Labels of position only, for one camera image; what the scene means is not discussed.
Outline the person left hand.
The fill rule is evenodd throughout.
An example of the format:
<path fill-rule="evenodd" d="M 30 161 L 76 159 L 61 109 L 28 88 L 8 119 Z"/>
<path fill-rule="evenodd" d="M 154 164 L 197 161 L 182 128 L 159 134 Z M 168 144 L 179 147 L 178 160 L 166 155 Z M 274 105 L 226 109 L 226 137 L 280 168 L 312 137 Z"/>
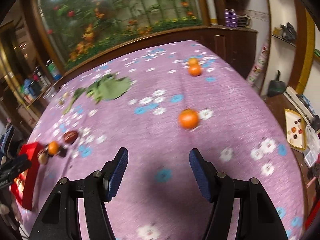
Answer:
<path fill-rule="evenodd" d="M 1 218 L 5 225 L 12 227 L 13 230 L 19 229 L 20 225 L 23 224 L 16 199 L 12 199 L 10 204 L 1 203 Z"/>

